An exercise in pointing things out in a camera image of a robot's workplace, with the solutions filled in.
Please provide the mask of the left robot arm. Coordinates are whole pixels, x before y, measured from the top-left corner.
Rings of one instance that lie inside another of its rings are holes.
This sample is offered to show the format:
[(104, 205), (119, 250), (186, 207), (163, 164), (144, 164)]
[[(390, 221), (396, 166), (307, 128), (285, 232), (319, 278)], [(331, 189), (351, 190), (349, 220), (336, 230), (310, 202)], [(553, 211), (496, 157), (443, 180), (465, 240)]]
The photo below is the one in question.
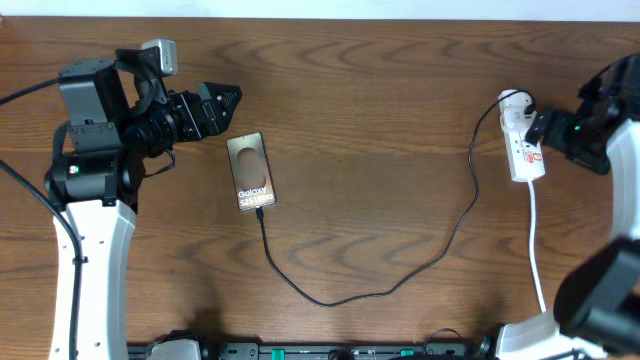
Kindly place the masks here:
[(94, 59), (60, 73), (69, 121), (45, 175), (58, 245), (52, 359), (125, 359), (128, 253), (144, 162), (225, 132), (242, 91), (169, 91), (157, 61)]

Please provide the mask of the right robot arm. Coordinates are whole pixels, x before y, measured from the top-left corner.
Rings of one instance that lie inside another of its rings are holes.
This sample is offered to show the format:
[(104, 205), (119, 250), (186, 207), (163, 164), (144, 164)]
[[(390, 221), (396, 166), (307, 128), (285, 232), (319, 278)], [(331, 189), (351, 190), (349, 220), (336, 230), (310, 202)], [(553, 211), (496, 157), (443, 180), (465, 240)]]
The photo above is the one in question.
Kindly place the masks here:
[(493, 359), (603, 359), (639, 352), (639, 57), (623, 57), (578, 91), (575, 112), (536, 113), (529, 94), (498, 100), (511, 175), (542, 174), (541, 149), (613, 179), (609, 242), (561, 283), (552, 309), (500, 328)]

